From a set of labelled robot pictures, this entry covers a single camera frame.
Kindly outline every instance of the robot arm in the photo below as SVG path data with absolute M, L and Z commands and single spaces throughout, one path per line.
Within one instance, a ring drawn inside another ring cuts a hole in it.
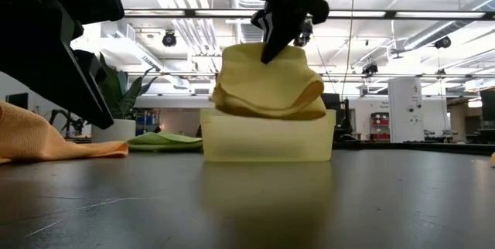
M 0 0 L 8 37 L 0 46 L 0 71 L 100 128 L 113 119 L 97 83 L 100 62 L 72 50 L 84 24 L 124 17 L 121 0 Z
M 269 63 L 293 39 L 297 39 L 305 25 L 306 16 L 312 15 L 312 23 L 326 21 L 329 6 L 325 0 L 263 0 L 265 8 L 251 18 L 251 23 L 263 29 L 266 43 L 261 56 L 263 63 Z

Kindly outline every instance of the yellow container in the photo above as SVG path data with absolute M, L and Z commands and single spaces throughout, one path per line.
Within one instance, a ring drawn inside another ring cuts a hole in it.
M 203 150 L 211 162 L 329 161 L 334 127 L 334 110 L 313 121 L 281 121 L 201 109 Z

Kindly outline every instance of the ceiling light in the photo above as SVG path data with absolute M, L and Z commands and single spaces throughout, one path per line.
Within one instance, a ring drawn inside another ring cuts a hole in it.
M 399 18 L 432 18 L 432 19 L 447 19 L 447 18 L 481 18 L 485 16 L 485 12 L 397 12 L 396 17 Z
M 198 16 L 243 16 L 251 17 L 256 13 L 256 10 L 196 10 Z
M 482 107 L 483 106 L 483 102 L 481 102 L 481 101 L 470 101 L 470 102 L 468 102 L 467 106 L 468 107 Z
M 215 76 L 216 73 L 201 73 L 201 72 L 164 72 L 162 75 L 173 75 L 173 76 Z
M 336 10 L 330 11 L 328 14 L 329 17 L 383 17 L 385 16 L 385 12 L 380 11 L 362 11 L 362 12 L 353 12 L 353 11 L 343 11 Z
M 186 12 L 184 10 L 148 10 L 148 9 L 125 9 L 125 17 L 127 18 L 178 18 L 185 17 Z

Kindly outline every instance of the yellow fabric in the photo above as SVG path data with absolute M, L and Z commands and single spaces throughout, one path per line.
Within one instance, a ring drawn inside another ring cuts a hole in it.
M 212 101 L 229 114 L 288 120 L 321 118 L 326 109 L 323 82 L 309 69 L 303 49 L 287 46 L 269 64 L 261 62 L 263 43 L 224 50 Z
M 44 118 L 0 101 L 0 164 L 127 155 L 128 146 L 124 142 L 85 145 L 66 142 Z

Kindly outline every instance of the table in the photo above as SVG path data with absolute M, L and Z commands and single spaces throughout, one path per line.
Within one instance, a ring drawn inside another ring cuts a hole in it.
M 488 160 L 363 150 L 331 163 L 3 165 L 0 248 L 492 248 Z

